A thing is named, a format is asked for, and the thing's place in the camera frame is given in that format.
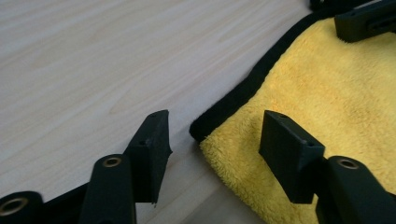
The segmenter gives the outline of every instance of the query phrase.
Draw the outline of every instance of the black plastic part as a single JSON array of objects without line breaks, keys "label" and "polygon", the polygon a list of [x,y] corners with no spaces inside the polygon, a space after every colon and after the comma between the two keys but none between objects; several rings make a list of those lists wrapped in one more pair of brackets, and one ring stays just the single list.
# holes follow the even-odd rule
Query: black plastic part
[{"label": "black plastic part", "polygon": [[316,213],[319,224],[342,224],[343,220],[331,197],[328,200],[318,198]]},{"label": "black plastic part", "polygon": [[331,157],[326,179],[344,223],[396,223],[396,203],[361,162]]},{"label": "black plastic part", "polygon": [[396,1],[384,0],[336,15],[337,36],[349,43],[396,30]]},{"label": "black plastic part", "polygon": [[78,223],[88,184],[81,185],[44,204],[46,224]]},{"label": "black plastic part", "polygon": [[9,194],[0,200],[0,223],[34,224],[41,222],[43,200],[33,191]]},{"label": "black plastic part", "polygon": [[312,203],[324,146],[289,117],[266,110],[260,154],[293,203]]},{"label": "black plastic part", "polygon": [[167,110],[149,115],[124,151],[132,164],[134,199],[137,203],[156,203],[172,153],[169,147]]},{"label": "black plastic part", "polygon": [[310,0],[312,10],[319,10],[325,7],[345,7],[353,8],[372,0]]},{"label": "black plastic part", "polygon": [[127,156],[114,154],[97,161],[78,223],[136,223],[131,179]]}]

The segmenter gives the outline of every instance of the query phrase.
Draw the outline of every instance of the black clamp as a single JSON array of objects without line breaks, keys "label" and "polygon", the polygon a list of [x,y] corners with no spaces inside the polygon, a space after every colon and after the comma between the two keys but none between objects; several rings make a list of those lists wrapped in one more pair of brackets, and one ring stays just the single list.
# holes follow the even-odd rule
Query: black clamp
[{"label": "black clamp", "polygon": [[337,36],[348,43],[396,31],[396,1],[384,0],[336,15],[334,22]]},{"label": "black clamp", "polygon": [[47,203],[33,191],[0,199],[0,223],[136,223],[135,203],[158,202],[172,153],[168,114],[164,110],[149,115],[123,154],[96,162],[89,183]]},{"label": "black clamp", "polygon": [[328,7],[337,7],[350,10],[354,7],[358,7],[371,1],[372,0],[310,0],[309,3],[311,9],[314,11]]},{"label": "black clamp", "polygon": [[396,223],[396,197],[361,162],[323,157],[325,147],[289,117],[264,112],[260,154],[292,203],[318,195],[321,224]]}]

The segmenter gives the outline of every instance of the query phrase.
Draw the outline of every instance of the wooden table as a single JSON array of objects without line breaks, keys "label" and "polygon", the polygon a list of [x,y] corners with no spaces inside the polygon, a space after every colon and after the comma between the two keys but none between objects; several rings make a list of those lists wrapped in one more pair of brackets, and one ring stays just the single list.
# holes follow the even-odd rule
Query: wooden table
[{"label": "wooden table", "polygon": [[0,197],[48,201],[87,182],[169,109],[174,153],[138,223],[262,223],[188,129],[308,13],[291,0],[1,0]]}]

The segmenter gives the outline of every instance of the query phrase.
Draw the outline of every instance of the yellow microfiber cloth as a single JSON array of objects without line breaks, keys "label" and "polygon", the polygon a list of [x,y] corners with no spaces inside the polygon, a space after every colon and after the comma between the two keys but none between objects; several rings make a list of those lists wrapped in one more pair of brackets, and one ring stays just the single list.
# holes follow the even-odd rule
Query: yellow microfiber cloth
[{"label": "yellow microfiber cloth", "polygon": [[314,14],[191,125],[223,182],[268,223],[318,220],[315,203],[290,203],[258,153],[264,110],[288,115],[326,146],[326,158],[361,161],[396,193],[396,34],[348,44],[325,19],[332,13]]}]

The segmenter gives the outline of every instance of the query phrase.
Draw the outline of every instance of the black cloth edge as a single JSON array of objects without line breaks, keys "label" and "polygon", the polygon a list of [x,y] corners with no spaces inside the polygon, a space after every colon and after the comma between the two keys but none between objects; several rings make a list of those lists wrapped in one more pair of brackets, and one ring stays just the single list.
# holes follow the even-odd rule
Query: black cloth edge
[{"label": "black cloth edge", "polygon": [[191,136],[196,141],[202,142],[227,118],[246,104],[262,86],[267,74],[280,56],[289,48],[297,36],[309,26],[316,21],[324,20],[349,10],[350,8],[345,7],[325,8],[298,21],[260,58],[242,82],[192,123],[190,126]]}]

